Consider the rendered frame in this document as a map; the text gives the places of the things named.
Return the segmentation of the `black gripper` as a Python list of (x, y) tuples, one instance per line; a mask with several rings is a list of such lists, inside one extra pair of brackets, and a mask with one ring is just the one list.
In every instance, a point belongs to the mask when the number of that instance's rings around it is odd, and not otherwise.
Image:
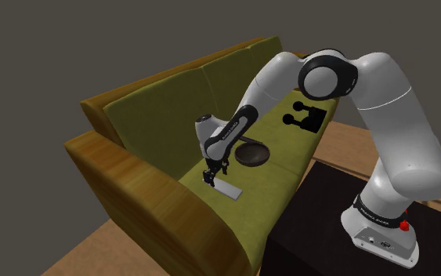
[(214, 160), (212, 158), (205, 159), (207, 164), (207, 170), (203, 171), (203, 181), (210, 185), (211, 187), (215, 186), (215, 175), (218, 171), (222, 171), (224, 175), (227, 174), (227, 169), (229, 166), (229, 162), (226, 158), (222, 158), (219, 160)]

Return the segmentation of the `grey flat rectangular slab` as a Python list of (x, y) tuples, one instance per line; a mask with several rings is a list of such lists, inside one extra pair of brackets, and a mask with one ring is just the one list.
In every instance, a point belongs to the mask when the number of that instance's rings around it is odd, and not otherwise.
[(213, 188), (216, 191), (227, 196), (228, 198), (233, 199), (234, 201), (236, 201), (243, 193), (240, 188), (235, 187), (232, 184), (227, 183), (226, 181), (218, 179), (216, 177), (213, 179), (213, 183)]

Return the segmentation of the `dark brown pan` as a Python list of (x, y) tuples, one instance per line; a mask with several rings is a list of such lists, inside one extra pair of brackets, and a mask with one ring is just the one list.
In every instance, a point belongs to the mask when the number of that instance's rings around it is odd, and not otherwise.
[(240, 141), (243, 143), (234, 152), (235, 159), (247, 167), (263, 165), (269, 160), (269, 148), (257, 140), (242, 136)]

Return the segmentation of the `olive green wooden sofa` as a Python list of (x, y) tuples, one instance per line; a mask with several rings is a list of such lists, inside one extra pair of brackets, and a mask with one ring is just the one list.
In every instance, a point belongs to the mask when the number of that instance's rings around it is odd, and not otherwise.
[(65, 148), (110, 218), (170, 276), (256, 276), (266, 239), (296, 192), (321, 133), (285, 125), (304, 96), (289, 92), (247, 137), (258, 167), (231, 161), (232, 200), (202, 180), (195, 133), (204, 114), (230, 119), (258, 71), (282, 50), (255, 38), (81, 102), (92, 131)]

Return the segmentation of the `dark robot stand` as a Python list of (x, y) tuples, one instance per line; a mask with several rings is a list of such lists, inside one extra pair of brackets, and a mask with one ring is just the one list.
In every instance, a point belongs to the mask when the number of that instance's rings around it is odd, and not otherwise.
[(411, 269), (358, 249), (341, 214), (365, 181), (315, 162), (270, 231), (259, 276), (441, 276), (441, 212), (408, 209), (420, 249)]

